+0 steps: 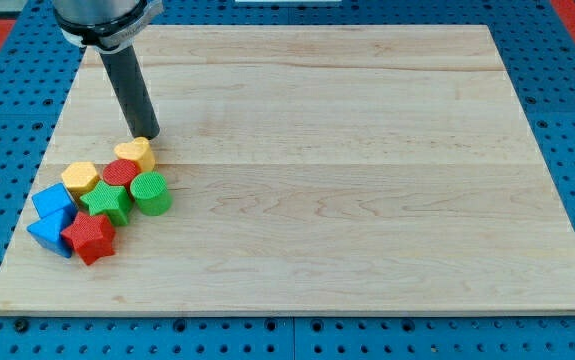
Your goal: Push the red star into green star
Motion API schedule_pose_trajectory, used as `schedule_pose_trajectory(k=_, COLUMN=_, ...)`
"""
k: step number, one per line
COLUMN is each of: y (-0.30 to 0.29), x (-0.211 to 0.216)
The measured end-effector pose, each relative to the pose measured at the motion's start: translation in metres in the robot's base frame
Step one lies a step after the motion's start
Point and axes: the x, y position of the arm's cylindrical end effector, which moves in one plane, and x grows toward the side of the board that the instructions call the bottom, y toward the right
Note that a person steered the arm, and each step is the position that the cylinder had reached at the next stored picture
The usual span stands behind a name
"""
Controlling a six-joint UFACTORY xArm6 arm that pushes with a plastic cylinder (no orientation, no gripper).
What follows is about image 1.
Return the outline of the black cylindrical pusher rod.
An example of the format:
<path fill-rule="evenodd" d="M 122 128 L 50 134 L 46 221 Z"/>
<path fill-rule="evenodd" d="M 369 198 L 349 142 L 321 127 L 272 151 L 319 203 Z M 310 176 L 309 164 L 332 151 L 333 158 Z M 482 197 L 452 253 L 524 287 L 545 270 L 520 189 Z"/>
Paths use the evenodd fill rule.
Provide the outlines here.
<path fill-rule="evenodd" d="M 131 135 L 148 140 L 157 137 L 159 123 L 134 48 L 101 54 L 101 60 Z"/>

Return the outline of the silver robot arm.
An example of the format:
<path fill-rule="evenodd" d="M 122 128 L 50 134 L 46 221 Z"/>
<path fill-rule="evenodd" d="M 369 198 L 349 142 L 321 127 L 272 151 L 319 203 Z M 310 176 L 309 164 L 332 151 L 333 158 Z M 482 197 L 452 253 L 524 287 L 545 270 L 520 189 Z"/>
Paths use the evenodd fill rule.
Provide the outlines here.
<path fill-rule="evenodd" d="M 153 139 L 159 123 L 133 41 L 164 11 L 162 0 L 53 0 L 65 39 L 95 49 L 133 137 Z"/>

